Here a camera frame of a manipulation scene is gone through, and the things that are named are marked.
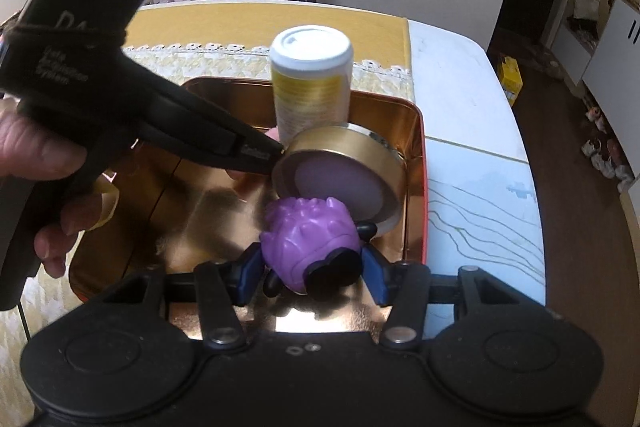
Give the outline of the person's left hand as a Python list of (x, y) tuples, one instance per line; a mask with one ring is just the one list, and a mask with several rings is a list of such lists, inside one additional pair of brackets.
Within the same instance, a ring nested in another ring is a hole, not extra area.
[[(84, 148), (62, 140), (17, 113), (14, 98), (1, 101), (1, 174), (32, 181), (64, 179), (76, 172), (87, 158)], [(66, 270), (66, 255), (82, 231), (105, 225), (113, 217), (119, 195), (102, 180), (89, 194), (66, 204), (53, 225), (35, 236), (35, 253), (44, 269), (58, 279)]]

